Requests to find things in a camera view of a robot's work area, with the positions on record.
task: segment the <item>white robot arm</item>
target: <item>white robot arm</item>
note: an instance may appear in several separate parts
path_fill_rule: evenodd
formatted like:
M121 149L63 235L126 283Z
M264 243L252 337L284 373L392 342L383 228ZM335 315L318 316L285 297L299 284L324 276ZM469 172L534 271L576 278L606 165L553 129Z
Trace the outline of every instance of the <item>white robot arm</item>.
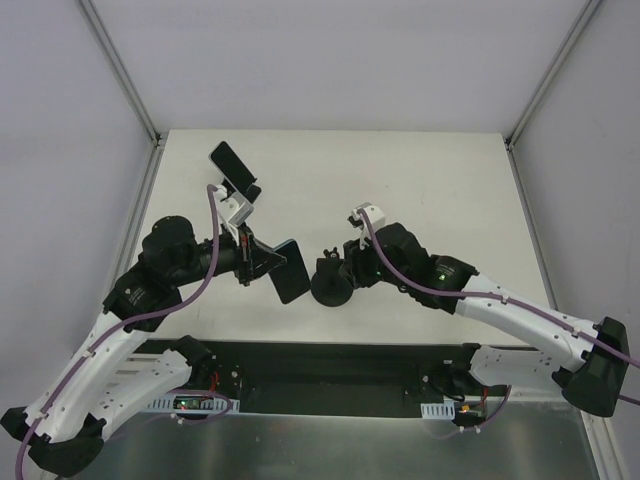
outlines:
M210 201L218 203L214 211L223 225L213 275L234 272L239 283L246 286L284 268L287 256L257 240L246 225L253 206L239 192L230 192L222 185L212 190L215 200ZM291 252L292 244L297 251L295 242L290 241L287 252ZM108 382L166 314L149 315L153 318L131 324L126 320L177 309L182 302L178 287L210 274L212 256L213 242L197 243L187 219L172 216L156 222L142 241L138 262L116 281L104 301L104 312L62 373L35 402L9 409L0 421L23 444L28 437L29 456L38 466L71 477L98 455L104 442L124 422L166 392L185 386L192 390L211 387L215 360L189 336L173 342L155 362L128 381L115 388L108 388ZM287 301L308 290L298 284L295 291L283 294L280 290L287 285L275 280L274 285L280 298L286 297Z
M354 289L394 284L425 307L484 322L535 349L465 345L466 356L451 366L454 381L466 376L484 386L545 389L588 413L613 415L628 366L623 324L608 317L596 324L534 305L467 263L429 255L401 224L385 226L375 205L355 208L349 222L361 229L360 238L344 244L343 258L334 249L318 259L311 280L318 302L338 306Z

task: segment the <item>cable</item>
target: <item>cable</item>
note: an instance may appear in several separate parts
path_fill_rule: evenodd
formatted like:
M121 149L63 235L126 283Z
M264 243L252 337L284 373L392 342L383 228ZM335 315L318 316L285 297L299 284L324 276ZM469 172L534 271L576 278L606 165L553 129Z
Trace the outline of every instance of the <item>cable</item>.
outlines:
M618 400L622 400L623 402L632 403L633 405L640 406L640 400L636 400L635 398L627 397L626 395L618 395Z
M489 425L491 425L494 422L494 420L498 417L498 415L504 410L504 407L507 404L510 396L511 396L511 387L507 387L507 391L504 394L504 398L502 399L502 402L500 402L500 405L498 405L498 408L496 408L496 410L491 415L489 415L487 419L484 422L482 422L480 425L477 425L475 427L459 428L458 430L454 430L453 432L447 433L445 435L434 435L428 430L427 430L427 433L431 438L434 438L436 440L448 440L452 437L455 437L456 435L460 435L462 433L467 433L467 432L480 433L482 429L487 428Z
M419 285L416 282L408 279L396 267L394 267L393 264L389 261L389 259L385 256L384 252L382 251L382 247L380 246L380 242L378 241L378 239L376 237L375 230L373 229L373 225L371 225L371 220L369 220L369 217L367 216L367 212L365 212L363 209L360 209L360 210L358 210L358 213L362 216L362 218L364 220L364 223L367 226L367 230L369 230L369 234L371 236L371 241L373 243L373 248L375 249L376 253L378 254L378 257L380 257L380 261L382 261L384 266L387 267L387 269L389 269L389 271L396 278L398 278L402 282L406 283L409 287L414 288L415 290L418 290L419 292L426 293L428 295L435 295L435 296L440 296L440 297L453 297L453 298L475 297L475 298L487 298L487 299L490 299L490 300L496 300L496 301L500 301L500 302L504 302L505 301L505 299L503 298L502 295L498 295L498 294L495 294L495 293L492 293L492 292L456 292L456 291L447 291L447 290L436 290L436 289L433 289L433 288L424 287L424 286ZM562 320L554 317L553 315L545 312L544 310L539 309L538 307L530 305L530 304L528 304L526 302L523 302L521 300L517 300L515 298L507 298L506 299L506 303L509 303L511 305L515 305L516 307L520 307L523 310L527 310L527 311L529 311L529 312L531 312L531 313L533 313L535 315L538 315L539 317L542 317L545 320L550 321L551 323L553 323L556 326L562 328L563 330L571 332L572 335L580 337L583 340L586 340L586 341L594 344L595 346L601 348L602 350L604 350L607 353L610 353L611 355L613 355L614 357L622 360L623 362L628 363L629 365L633 365L636 368L640 368L640 360L636 360L634 358L631 358L628 355L625 355L624 353L622 353L622 352L616 350L615 348L607 345L602 340L598 340L597 338L593 338L591 335L588 335L588 334L584 333L581 330L575 330L568 323L563 322Z
M220 395L219 393L214 393L214 392L206 392L206 391L200 391L200 390L171 390L172 393L177 393L179 395L206 395L208 397L210 397L212 400L215 400L216 398L219 398L221 400L225 401L225 407L224 410L222 410L221 412L218 412L214 415L208 415L207 418L202 419L202 420L189 420L188 418L181 418L178 423L180 423L181 425L184 423L186 425L202 425L204 423L211 423L211 422L215 422L218 418L226 415L227 413L229 413L232 409L233 409L233 402L228 399L227 397L225 397L224 395Z
M211 388L209 388L210 392L216 391L216 387L218 386L219 381L220 375L218 375L218 372L213 372L213 375L211 376Z
M213 415L209 415L207 417L207 419L205 420L189 420L186 419L184 417L182 418L182 421L178 421L178 423L180 423L181 425L184 423L186 425L198 425L201 423L209 423L212 422L220 417L222 417L223 415L226 415L227 413L229 413L232 409L233 409L233 402L225 397L224 395L221 395L219 393L214 393L212 391L201 391L201 390L171 390L171 393L176 393L178 395L197 395L197 396L207 396L209 398L211 398L212 400L215 400L216 398L219 398L221 400L224 400L225 402L225 408L221 411L221 412L217 412ZM162 418L165 419L172 419L174 418L175 414L170 414L170 415L166 415L166 414L159 414L159 415L153 415L151 418L148 418L147 420L145 420L144 422L136 425L134 432L140 431L143 428L146 428L147 426L149 426L150 424L154 423L156 420L160 420ZM124 438L126 436L128 436L130 433L133 432L124 432L124 433L119 433L117 435L112 435L111 437L109 437L109 442L113 442L115 440L120 440L121 438Z
M439 387L436 383L429 381L428 385L436 392L442 395L443 397L450 398L456 402L464 402L466 401L466 397L464 395L456 395L455 393L447 393L443 388Z
M209 206L211 208L211 221L213 224L213 251L211 253L211 263L209 264L209 270L207 270L207 274L205 275L204 280L202 281L198 289L195 292L193 292L193 294L189 298L187 298L182 303L179 303L178 305L174 305L172 307L165 308L163 310L158 310L157 312L142 313L140 315L134 315L133 317L128 318L127 320L124 320L112 326L111 328L106 330L100 337L98 337L98 339L95 342L93 342L89 346L89 348L87 348L88 353L93 354L96 351L96 349L100 345L102 345L102 343L104 343L104 341L107 338L109 338L111 335L113 335L115 332L117 332L121 328L125 328L128 325L141 322L143 320L149 320L151 318L162 317L165 315L170 315L172 313L175 313L178 310L181 310L191 305L193 302L197 300L197 298L200 295L202 295L202 292L206 290L206 288L209 286L209 283L211 282L211 279L213 278L213 273L218 263L218 253L220 250L220 236L218 231L218 210L216 208L216 200L214 197L214 192L216 190L217 188L214 185L207 185L207 196L209 198ZM15 464L16 480L24 480L24 475L22 472L22 464L24 462L24 456L27 451L27 446L29 445L29 441L31 440L31 437L33 437L38 426L40 425L42 418L44 418L47 415L47 412L49 411L51 406L54 404L54 402L57 400L57 398L60 396L60 393L62 393L64 388L69 384L73 376L78 372L78 370L80 370L80 368L82 367L82 365L84 365L84 363L87 361L88 358L91 358L91 357L90 356L80 357L80 359L78 359L78 361L69 369L69 371L64 376L62 381L53 390L53 392L51 392L51 395L49 396L47 401L44 403L42 408L40 409L40 413L42 414L42 417L35 419L31 424L31 427L29 427L29 430L27 430L27 433L24 436L22 443L20 444L20 448L18 449L18 456L16 457L16 464Z
M482 408L485 410L487 410L487 398L489 398L489 387L484 387L484 389L482 390L482 399L480 401L480 405L482 405Z

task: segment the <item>purple cable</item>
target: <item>purple cable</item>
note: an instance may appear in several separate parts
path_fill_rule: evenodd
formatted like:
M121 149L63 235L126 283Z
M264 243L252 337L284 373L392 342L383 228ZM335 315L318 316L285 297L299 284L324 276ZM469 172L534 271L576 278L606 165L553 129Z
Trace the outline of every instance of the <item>purple cable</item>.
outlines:
M98 337L98 339L95 342L93 342L93 344L89 346L89 348L87 349L89 353L95 352L95 350L100 345L102 345L102 343L104 343L104 341L107 338L109 338L111 335L113 335L115 332L117 332L121 328L125 328L126 326L136 322L141 322L143 320L149 320L152 318L169 315L171 313L177 312L178 310L182 310L183 308L195 302L197 298L200 295L202 295L202 292L206 290L206 288L209 286L209 283L211 282L211 279L213 278L213 273L218 263L218 253L220 249L220 237L218 232L218 210L216 208L216 200L214 197L214 192L216 190L217 188L215 186L207 185L207 195L209 197L209 206L211 207L211 221L213 223L213 252L211 254L211 264L209 265L209 270L207 271L207 274L205 275L204 280L202 281L198 289L195 292L193 292L193 294L189 298L187 298L184 302L179 303L178 305L174 305L173 307L165 308L163 310L158 310L157 312L134 315L133 317L128 318L127 320L124 320L112 326L107 331L105 331L100 337ZM71 367L71 369L69 369L69 371L64 376L62 381L53 390L53 392L51 392L49 399L45 402L45 404L40 409L40 413L42 413L43 415L47 414L47 412L49 411L53 403L60 396L60 393L62 393L62 391L69 384L73 376L78 372L78 370L80 370L82 365L84 365L84 363L87 361L87 358L89 357L80 357L80 359ZM38 425L40 425L41 421L42 421L41 418L38 418L33 421L33 423L31 424L31 427L29 427L29 430L27 430L27 434L24 436L24 439L22 440L22 443L20 444L20 448L18 450L18 456L16 458L16 465L15 465L16 480L24 480L24 476L22 473L22 464L24 461L24 456L27 451L27 446L29 445L29 441L31 440L31 437L33 437L33 434L38 428Z
M635 398L627 397L626 395L618 395L618 399L623 402L632 403L634 405L640 406L640 400L636 400Z
M498 295L496 293L492 293L492 292L452 292L452 291L446 291L446 290L435 290L433 288L428 288L428 287L424 287L422 285L417 284L416 282L408 279L407 277L405 277L397 268L395 268L393 266L393 264L389 261L389 259L385 256L384 252L382 251L382 247L380 246L380 242L378 241L378 239L376 238L375 232L373 230L373 226L371 225L371 221L369 220L369 217L367 216L367 212L365 212L364 210L360 209L358 210L358 213L362 216L362 218L364 219L364 223L367 225L367 230L369 230L369 234L371 235L371 241L373 243L373 248L376 250L376 253L378 254L378 257L380 257L380 260L382 261L382 263L384 264L385 267L387 267L387 269L389 269L389 271L395 276L397 277L399 280L402 280L404 283L406 283L408 286L410 286L411 288L414 288L416 290L418 290L419 292L422 293L427 293L429 295L435 295L435 296L440 296L440 297L455 297L455 298L466 298L466 297L475 297L475 298L488 298L491 300L497 300L497 301L503 301L503 297L502 295ZM541 310L533 305L529 305L526 302L523 302L521 300L517 300L515 298L507 298L507 303L510 303L511 305L515 305L516 307L520 307L524 310L527 310L535 315L538 315L539 317L544 318L545 320L549 320L551 323L557 325L558 327L571 332L572 334L574 333L573 327L571 325L569 325L566 322L563 322L562 320L555 318L553 315L548 314L547 312L545 312L544 310ZM604 351L610 353L611 355L619 358L620 360L622 360L623 362L628 363L629 365L633 365L636 368L640 368L640 361L636 360L634 358L631 358L628 355L625 355L624 353L616 350L615 348L607 345L606 343L604 343L601 340L598 340L597 338L593 338L592 336L582 332L582 331L577 331L575 332L575 335L587 340L588 342L596 345L597 347L600 347L601 349L603 349Z
M466 427L466 428L462 428L462 429L458 429L458 430L454 430L453 432L447 433L445 435L434 435L432 433L430 433L429 431L427 431L427 433L429 434L429 436L431 438L434 438L436 440L448 440L452 437L455 437L456 435L462 434L462 433L466 433L466 432L477 432L478 430L476 429L484 429L486 427L488 427L489 425L491 425L493 423L493 421L496 419L496 417L498 416L498 414L500 414L500 412L502 412L504 410L504 406L507 404L507 401L509 400L509 396L511 395L511 387L507 387L507 391L504 394L504 397L502 398L502 401L500 402L500 405L498 405L498 408L496 408L495 412L493 412L491 415L489 415L489 417L482 422L480 425L478 425L477 427Z

